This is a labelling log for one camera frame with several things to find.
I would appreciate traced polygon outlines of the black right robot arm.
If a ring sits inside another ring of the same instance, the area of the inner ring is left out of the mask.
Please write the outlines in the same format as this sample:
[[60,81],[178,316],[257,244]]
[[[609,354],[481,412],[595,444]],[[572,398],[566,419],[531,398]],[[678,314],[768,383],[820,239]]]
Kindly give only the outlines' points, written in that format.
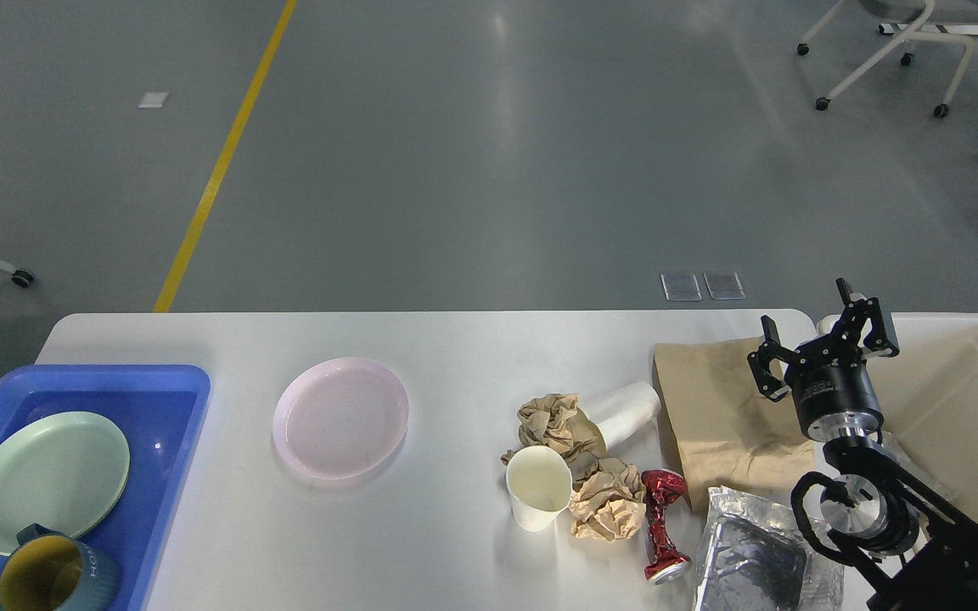
[[867,362],[899,355],[892,318],[874,297],[835,281],[842,310],[795,348],[776,322],[746,357],[765,398],[791,397],[801,433],[837,474],[810,471],[790,494],[814,552],[855,569],[870,610],[978,610],[978,523],[912,475],[884,446],[884,414]]

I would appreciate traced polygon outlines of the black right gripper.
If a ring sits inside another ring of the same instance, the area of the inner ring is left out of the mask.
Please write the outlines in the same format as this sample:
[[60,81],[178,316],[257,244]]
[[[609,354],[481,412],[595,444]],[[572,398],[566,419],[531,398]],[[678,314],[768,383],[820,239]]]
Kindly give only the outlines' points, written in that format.
[[[858,293],[844,278],[835,285],[843,309],[828,333],[834,338],[815,338],[794,351],[781,344],[776,322],[761,316],[762,341],[748,355],[757,390],[773,402],[791,391],[801,432],[817,442],[881,429],[884,415],[866,359],[900,355],[891,314],[880,299]],[[773,370],[775,362],[788,365],[784,379]]]

